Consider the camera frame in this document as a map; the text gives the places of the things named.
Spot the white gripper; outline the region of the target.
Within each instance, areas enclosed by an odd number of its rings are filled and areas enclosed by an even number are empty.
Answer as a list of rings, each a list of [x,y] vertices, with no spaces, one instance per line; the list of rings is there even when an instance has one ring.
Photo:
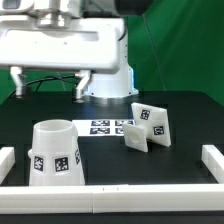
[[[121,18],[84,18],[82,0],[0,0],[0,67],[10,68],[16,96],[27,93],[23,68],[76,71],[76,99],[91,71],[120,67]]]

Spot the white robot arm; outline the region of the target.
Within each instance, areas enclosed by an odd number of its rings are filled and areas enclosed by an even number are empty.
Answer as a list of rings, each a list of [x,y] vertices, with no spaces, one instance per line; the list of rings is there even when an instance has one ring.
[[[0,69],[22,97],[27,70],[71,72],[76,98],[122,99],[137,93],[127,62],[126,16],[154,0],[0,0]]]

